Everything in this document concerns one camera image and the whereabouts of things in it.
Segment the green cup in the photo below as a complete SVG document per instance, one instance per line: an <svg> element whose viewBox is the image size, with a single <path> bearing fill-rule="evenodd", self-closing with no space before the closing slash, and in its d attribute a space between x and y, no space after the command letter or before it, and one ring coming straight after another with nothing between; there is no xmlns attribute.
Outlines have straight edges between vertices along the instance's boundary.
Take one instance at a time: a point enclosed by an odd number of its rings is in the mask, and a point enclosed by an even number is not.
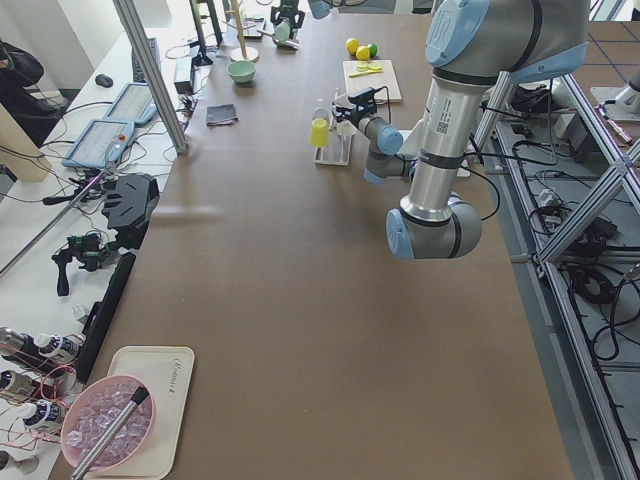
<svg viewBox="0 0 640 480"><path fill-rule="evenodd" d="M292 27L287 17L281 17L274 25L273 40L278 45L284 45L291 39Z"/></svg>

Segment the yellow cup on rack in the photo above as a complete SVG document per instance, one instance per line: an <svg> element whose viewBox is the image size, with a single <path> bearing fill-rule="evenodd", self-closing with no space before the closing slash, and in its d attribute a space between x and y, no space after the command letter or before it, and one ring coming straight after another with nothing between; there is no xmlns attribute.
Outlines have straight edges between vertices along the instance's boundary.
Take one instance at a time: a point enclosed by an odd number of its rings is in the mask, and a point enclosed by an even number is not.
<svg viewBox="0 0 640 480"><path fill-rule="evenodd" d="M311 122L309 143L315 148L324 148L329 144L330 125L326 118L314 118Z"/></svg>

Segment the wooden cutting board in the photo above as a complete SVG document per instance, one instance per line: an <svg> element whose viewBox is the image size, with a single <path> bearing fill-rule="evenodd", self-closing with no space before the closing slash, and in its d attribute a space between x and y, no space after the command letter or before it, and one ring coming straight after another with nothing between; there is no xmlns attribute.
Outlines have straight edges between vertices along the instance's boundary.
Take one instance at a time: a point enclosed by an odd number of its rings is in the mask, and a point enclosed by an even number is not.
<svg viewBox="0 0 640 480"><path fill-rule="evenodd" d="M358 78L348 78L348 73L356 71L356 66L364 66L371 62L379 63L383 72ZM377 102L400 103L402 101L402 95L391 60L349 60L343 61L342 66L345 91L347 93L357 92L367 87L373 87L374 89L381 88L381 91L375 95Z"/></svg>

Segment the yellow plastic knife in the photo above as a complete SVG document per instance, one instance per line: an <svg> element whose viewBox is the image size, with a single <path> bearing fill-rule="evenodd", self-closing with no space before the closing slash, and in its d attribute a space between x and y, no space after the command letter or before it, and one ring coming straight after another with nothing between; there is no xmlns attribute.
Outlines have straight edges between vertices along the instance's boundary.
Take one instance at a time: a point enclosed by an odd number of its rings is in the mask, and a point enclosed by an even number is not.
<svg viewBox="0 0 640 480"><path fill-rule="evenodd" d="M373 75L373 74L379 74L382 73L383 70L376 70L376 69L367 69L367 70L357 70L357 71L353 71L353 72L349 72L348 73L348 78L358 78L358 77L363 77L363 76L367 76L367 75Z"/></svg>

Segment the yellow lemon lower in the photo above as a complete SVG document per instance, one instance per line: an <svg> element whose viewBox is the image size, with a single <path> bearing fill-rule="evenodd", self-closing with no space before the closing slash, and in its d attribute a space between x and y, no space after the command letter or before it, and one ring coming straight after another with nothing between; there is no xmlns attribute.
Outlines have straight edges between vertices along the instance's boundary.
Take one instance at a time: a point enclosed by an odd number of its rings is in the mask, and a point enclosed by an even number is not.
<svg viewBox="0 0 640 480"><path fill-rule="evenodd" d="M368 46L361 45L355 52L355 57L360 61L367 61L371 58L371 52Z"/></svg>

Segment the yellow lemon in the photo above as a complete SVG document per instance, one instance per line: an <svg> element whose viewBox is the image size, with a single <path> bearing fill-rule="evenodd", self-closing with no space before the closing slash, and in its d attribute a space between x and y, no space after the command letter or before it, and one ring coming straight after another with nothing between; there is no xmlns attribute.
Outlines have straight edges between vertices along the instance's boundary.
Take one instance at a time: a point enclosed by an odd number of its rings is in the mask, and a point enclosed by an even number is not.
<svg viewBox="0 0 640 480"><path fill-rule="evenodd" d="M368 46L361 45L355 52L355 57L360 61L367 61L371 58L371 52Z"/></svg>
<svg viewBox="0 0 640 480"><path fill-rule="evenodd" d="M359 40L354 37L350 37L345 41L345 48L350 55L355 55L359 48Z"/></svg>

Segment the yellow lemon upper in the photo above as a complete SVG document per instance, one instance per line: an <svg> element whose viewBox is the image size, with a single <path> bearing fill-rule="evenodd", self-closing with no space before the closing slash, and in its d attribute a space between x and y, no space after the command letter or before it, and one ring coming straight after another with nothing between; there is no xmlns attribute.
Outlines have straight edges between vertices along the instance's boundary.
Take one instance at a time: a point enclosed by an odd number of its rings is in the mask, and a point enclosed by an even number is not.
<svg viewBox="0 0 640 480"><path fill-rule="evenodd" d="M350 37L345 41L345 48L350 55L355 55L359 48L359 40L354 37Z"/></svg>

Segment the wooden mug tree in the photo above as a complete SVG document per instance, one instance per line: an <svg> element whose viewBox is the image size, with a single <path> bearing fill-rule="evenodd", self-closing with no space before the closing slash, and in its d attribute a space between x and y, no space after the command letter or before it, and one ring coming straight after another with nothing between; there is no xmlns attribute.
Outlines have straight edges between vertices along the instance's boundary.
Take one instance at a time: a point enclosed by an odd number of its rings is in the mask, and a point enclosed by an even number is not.
<svg viewBox="0 0 640 480"><path fill-rule="evenodd" d="M231 62L248 61L257 63L260 53L251 44L252 39L247 36L252 26L247 25L242 13L242 1L223 1L223 20L227 27L225 41L228 46L228 58Z"/></svg>

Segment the green bowl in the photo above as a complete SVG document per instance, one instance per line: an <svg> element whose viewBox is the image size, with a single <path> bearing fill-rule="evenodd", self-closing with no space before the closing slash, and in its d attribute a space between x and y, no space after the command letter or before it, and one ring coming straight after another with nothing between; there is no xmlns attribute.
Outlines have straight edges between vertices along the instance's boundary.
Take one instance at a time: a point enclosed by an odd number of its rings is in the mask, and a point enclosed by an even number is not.
<svg viewBox="0 0 640 480"><path fill-rule="evenodd" d="M249 83L254 79L256 66L247 60L231 62L227 67L227 74L237 84Z"/></svg>

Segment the grey folded cloth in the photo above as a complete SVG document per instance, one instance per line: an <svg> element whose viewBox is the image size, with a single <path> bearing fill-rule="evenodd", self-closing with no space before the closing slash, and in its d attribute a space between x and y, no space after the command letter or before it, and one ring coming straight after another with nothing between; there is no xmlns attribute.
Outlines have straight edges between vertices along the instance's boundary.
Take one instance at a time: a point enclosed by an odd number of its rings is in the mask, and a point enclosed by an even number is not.
<svg viewBox="0 0 640 480"><path fill-rule="evenodd" d="M208 106L206 108L206 125L228 125L238 120L236 108L233 104Z"/></svg>

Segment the teach pendant upper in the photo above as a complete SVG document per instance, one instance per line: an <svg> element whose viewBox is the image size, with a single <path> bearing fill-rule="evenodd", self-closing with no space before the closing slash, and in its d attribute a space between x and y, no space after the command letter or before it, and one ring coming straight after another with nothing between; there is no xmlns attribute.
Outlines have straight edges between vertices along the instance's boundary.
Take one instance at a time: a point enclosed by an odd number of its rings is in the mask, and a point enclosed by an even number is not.
<svg viewBox="0 0 640 480"><path fill-rule="evenodd" d="M127 83L105 113L107 119L132 121L147 125L156 115L157 107L150 88L145 83Z"/></svg>

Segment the teach pendant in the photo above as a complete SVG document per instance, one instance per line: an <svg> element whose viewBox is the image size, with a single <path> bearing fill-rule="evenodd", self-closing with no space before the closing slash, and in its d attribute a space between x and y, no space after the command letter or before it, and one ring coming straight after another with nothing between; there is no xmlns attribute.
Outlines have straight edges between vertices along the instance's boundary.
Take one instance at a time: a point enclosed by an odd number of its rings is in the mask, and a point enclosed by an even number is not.
<svg viewBox="0 0 640 480"><path fill-rule="evenodd" d="M147 125L156 115L157 107L150 88L145 83L127 83L105 113L107 119L132 121Z"/></svg>
<svg viewBox="0 0 640 480"><path fill-rule="evenodd" d="M62 160L68 168L104 169L118 164L131 144L135 123L128 120L95 119L83 130Z"/></svg>

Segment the black computer mouse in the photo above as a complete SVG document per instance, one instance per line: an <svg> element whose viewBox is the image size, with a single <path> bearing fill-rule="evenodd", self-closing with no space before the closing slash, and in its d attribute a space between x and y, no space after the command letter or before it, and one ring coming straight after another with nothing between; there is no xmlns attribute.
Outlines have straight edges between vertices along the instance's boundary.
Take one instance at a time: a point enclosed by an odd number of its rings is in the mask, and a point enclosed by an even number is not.
<svg viewBox="0 0 640 480"><path fill-rule="evenodd" d="M104 88L111 88L113 86L113 79L106 74L96 75L94 81L98 86Z"/></svg>

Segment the teach pendant lower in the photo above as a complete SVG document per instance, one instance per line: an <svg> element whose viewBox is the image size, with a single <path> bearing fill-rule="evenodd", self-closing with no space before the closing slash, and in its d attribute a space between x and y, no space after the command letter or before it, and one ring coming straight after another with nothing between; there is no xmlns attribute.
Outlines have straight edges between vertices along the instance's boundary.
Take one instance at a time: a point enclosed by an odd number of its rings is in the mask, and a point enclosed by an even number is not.
<svg viewBox="0 0 640 480"><path fill-rule="evenodd" d="M128 120L95 119L83 130L62 160L68 168L104 169L118 164L131 144L135 123Z"/></svg>

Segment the metal tongs in bowl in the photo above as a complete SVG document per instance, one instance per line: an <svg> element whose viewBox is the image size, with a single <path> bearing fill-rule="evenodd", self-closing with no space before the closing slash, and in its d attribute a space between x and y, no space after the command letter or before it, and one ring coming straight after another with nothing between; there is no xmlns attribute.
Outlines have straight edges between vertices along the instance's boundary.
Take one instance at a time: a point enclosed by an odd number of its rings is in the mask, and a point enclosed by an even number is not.
<svg viewBox="0 0 640 480"><path fill-rule="evenodd" d="M149 397L149 391L144 386L139 386L130 398L130 401L126 404L123 410L116 416L113 422L106 428L102 436L97 440L96 444L89 450L89 452L81 459L74 471L72 472L70 479L79 480L83 479L93 465L97 462L103 452L107 449L108 445L119 433L122 427L126 424L128 419L138 409L140 404Z"/></svg>

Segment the pink bowl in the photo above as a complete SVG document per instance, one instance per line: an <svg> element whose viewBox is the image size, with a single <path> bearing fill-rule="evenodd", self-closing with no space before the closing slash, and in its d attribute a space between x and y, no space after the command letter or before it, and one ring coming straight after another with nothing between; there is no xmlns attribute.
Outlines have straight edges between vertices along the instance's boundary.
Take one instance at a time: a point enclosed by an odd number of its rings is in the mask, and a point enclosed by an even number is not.
<svg viewBox="0 0 640 480"><path fill-rule="evenodd" d="M76 466L89 453L143 386L143 382L134 376L114 375L95 382L77 397L68 409L61 429L61 449L68 464ZM149 436L154 416L154 399L147 395L91 469L106 471L128 460Z"/></svg>

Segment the aluminium frame post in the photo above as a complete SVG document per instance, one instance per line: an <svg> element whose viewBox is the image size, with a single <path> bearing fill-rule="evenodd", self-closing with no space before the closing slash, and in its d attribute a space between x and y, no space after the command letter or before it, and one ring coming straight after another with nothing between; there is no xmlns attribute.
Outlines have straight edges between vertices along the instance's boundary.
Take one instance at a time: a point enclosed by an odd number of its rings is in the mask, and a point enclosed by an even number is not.
<svg viewBox="0 0 640 480"><path fill-rule="evenodd" d="M173 108L161 69L149 46L146 32L135 4L131 0L113 0L113 4L134 54L141 64L152 98L172 144L178 155L183 154L188 149L188 142Z"/></svg>

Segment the green handled grabber tool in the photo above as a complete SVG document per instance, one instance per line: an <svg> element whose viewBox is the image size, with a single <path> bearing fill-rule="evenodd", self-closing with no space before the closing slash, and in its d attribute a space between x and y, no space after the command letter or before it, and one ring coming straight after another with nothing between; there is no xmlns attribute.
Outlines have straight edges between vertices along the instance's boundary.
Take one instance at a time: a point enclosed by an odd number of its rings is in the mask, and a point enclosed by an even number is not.
<svg viewBox="0 0 640 480"><path fill-rule="evenodd" d="M43 228L27 242L2 268L1 277L5 277L76 205L78 205L101 180L115 171L115 161L110 153L104 155L105 167L95 175L67 205L60 210Z"/></svg>

